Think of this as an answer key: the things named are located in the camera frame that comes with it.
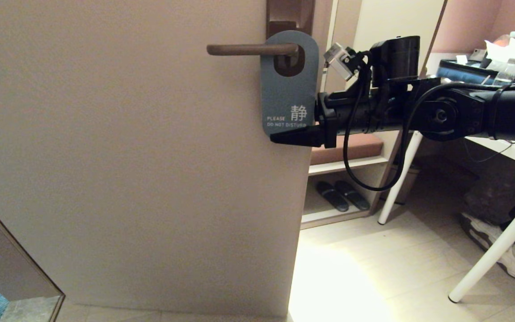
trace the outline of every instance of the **chinese character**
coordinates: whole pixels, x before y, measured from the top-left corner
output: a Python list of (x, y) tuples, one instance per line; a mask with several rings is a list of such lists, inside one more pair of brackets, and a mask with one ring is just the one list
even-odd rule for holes
[(291, 107), (291, 120), (292, 121), (303, 121), (307, 117), (307, 111), (305, 106), (292, 106)]

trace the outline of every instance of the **plastic bottle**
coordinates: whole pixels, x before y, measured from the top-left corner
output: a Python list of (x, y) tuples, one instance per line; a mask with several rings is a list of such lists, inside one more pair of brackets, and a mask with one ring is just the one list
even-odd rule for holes
[(515, 80), (515, 58), (511, 58), (508, 60), (506, 68), (498, 72), (496, 78), (494, 79), (493, 85), (496, 86), (504, 86), (508, 84), (512, 84)]

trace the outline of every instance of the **lever handle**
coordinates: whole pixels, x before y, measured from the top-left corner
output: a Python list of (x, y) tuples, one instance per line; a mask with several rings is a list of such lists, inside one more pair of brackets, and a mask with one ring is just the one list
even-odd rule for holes
[(295, 43), (279, 43), (275, 45), (208, 45), (206, 51), (214, 56), (240, 55), (297, 55), (299, 46)]

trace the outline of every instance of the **white sneaker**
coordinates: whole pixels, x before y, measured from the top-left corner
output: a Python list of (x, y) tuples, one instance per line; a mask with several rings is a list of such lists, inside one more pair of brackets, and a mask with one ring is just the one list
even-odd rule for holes
[[(468, 237), (484, 251), (487, 251), (502, 234), (500, 227), (487, 224), (465, 212), (460, 214), (460, 225)], [(497, 263), (508, 275), (515, 278), (515, 256), (512, 247), (507, 249)]]
[(510, 247), (504, 255), (498, 259), (498, 265), (500, 265), (508, 275), (515, 278), (515, 256), (512, 251), (512, 247)]

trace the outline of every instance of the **table leg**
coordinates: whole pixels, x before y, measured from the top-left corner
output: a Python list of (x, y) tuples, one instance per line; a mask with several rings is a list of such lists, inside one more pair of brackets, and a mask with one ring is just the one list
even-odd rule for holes
[(409, 146), (406, 149), (405, 165), (402, 168), (401, 177), (399, 178), (399, 181), (391, 188), (391, 190), (389, 190), (387, 200), (384, 202), (383, 209), (380, 211), (378, 222), (381, 225), (384, 225), (387, 222), (388, 215), (391, 213), (393, 204), (397, 199), (399, 191), (401, 191), (403, 182), (405, 182), (406, 174), (409, 171), (411, 163), (413, 163), (414, 155), (417, 154), (418, 146), (421, 144), (421, 140), (421, 132), (414, 131), (413, 137), (410, 139)]
[(502, 233), (502, 235), (495, 241), (495, 243), (488, 249), (482, 256), (480, 261), (472, 267), (466, 276), (456, 285), (450, 292), (448, 298), (450, 301), (456, 303), (462, 300), (464, 295), (478, 283), (478, 281), (486, 274), (486, 272), (494, 266), (503, 253), (507, 251), (511, 245), (515, 243), (515, 218)]

